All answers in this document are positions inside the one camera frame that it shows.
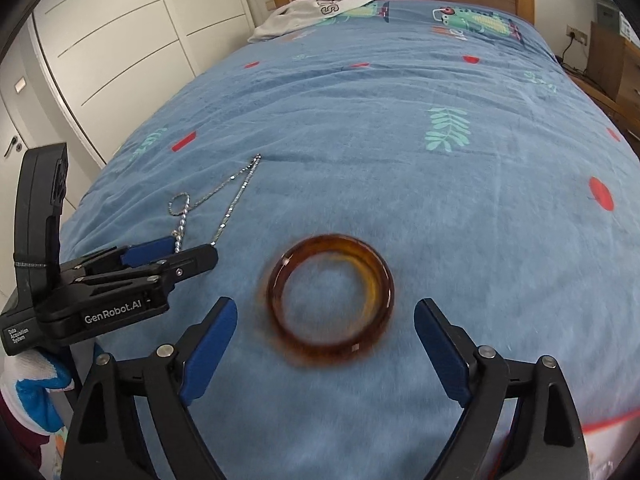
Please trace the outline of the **dark red sleeved forearm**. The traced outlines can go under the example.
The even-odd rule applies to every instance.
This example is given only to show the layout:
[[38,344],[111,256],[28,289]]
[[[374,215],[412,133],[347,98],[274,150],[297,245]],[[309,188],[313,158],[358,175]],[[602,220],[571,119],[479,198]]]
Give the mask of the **dark red sleeved forearm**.
[[56,429],[46,429],[19,408],[15,401],[1,393],[1,421],[9,433],[9,442],[18,457],[32,466],[43,479],[55,479],[55,445],[52,442]]

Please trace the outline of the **white blue gloved hand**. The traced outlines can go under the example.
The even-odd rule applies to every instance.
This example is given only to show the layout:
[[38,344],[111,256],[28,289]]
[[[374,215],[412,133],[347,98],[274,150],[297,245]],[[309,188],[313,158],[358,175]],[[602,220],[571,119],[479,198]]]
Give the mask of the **white blue gloved hand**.
[[27,350],[4,358],[2,400],[13,418],[34,434],[48,436],[64,426],[50,393],[73,388],[70,372],[38,351]]

